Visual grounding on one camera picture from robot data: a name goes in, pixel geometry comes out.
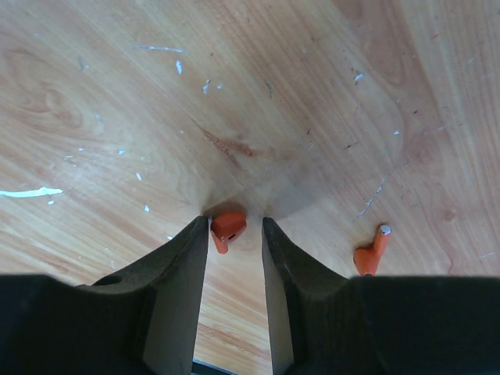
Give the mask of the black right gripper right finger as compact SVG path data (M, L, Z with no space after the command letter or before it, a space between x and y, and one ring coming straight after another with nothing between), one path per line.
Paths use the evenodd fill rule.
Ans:
M262 222L275 374L496 374L496 277L353 277Z

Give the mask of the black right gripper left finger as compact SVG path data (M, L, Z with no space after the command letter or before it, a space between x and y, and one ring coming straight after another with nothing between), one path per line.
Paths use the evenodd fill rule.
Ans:
M4 374L189 374L208 253L199 216L91 285L1 278Z

